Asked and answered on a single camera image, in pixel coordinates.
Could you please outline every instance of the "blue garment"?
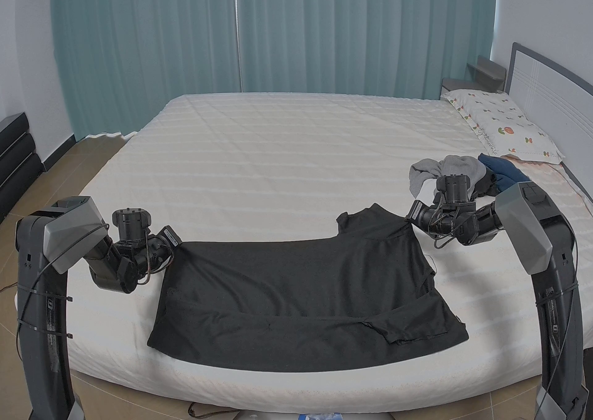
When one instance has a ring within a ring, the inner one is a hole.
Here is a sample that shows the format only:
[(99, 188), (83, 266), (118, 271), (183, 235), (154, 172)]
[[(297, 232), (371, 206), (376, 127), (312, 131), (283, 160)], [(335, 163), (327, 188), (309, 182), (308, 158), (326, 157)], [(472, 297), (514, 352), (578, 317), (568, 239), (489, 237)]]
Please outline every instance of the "blue garment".
[(496, 175), (496, 187), (501, 193), (515, 183), (531, 181), (508, 159), (490, 157), (482, 153), (478, 156), (478, 161), (481, 161), (487, 168), (490, 168)]

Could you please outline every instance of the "black t-shirt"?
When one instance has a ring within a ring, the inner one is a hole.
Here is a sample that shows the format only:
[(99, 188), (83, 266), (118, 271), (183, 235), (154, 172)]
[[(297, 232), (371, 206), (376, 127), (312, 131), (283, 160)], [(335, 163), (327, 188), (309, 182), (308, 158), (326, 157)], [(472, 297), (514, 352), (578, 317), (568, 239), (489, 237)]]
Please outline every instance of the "black t-shirt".
[(434, 288), (411, 224), (377, 204), (332, 238), (184, 242), (167, 268), (148, 345), (196, 364), (335, 371), (468, 339)]

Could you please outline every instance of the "curtain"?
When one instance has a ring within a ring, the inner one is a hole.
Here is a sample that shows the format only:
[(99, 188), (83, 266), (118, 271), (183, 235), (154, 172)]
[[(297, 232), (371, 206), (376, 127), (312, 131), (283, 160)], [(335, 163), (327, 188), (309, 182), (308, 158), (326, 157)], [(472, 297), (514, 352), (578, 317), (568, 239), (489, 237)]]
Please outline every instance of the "curtain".
[(52, 0), (77, 139), (139, 130), (172, 98), (241, 90), (235, 0)]
[(237, 0), (243, 91), (439, 98), (490, 56), (496, 0)]

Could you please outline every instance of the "mattress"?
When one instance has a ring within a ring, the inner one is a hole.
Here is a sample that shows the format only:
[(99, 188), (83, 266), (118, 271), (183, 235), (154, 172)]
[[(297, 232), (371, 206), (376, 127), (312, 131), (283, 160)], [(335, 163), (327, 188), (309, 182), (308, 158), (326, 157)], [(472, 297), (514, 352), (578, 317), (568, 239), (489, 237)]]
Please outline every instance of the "mattress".
[[(378, 203), (405, 215), (422, 158), (477, 157), (471, 128), (446, 102), (324, 94), (185, 95), (116, 154), (82, 194), (105, 220), (141, 207), (152, 230), (184, 240), (332, 237), (336, 217)], [(552, 196), (579, 242), (585, 346), (593, 345), (593, 218), (560, 167), (520, 164)], [(491, 198), (478, 201), (489, 203)], [(117, 229), (110, 228), (117, 239)], [(161, 275), (130, 295), (102, 291), (85, 262), (69, 271), (70, 367), (187, 401), (275, 412), (388, 412), (485, 393), (540, 373), (530, 276), (507, 235), (435, 250), (435, 286), (470, 339), (407, 361), (332, 372), (253, 372), (190, 364), (148, 348)]]

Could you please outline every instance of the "pillowcase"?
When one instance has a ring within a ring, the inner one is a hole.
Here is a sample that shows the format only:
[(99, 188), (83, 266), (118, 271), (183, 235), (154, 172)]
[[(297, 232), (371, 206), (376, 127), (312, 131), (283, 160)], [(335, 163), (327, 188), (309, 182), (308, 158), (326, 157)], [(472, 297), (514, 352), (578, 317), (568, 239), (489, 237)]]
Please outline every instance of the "pillowcase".
[(467, 120), (490, 156), (552, 164), (560, 164), (564, 158), (552, 139), (525, 117), (508, 94), (453, 90), (443, 97)]

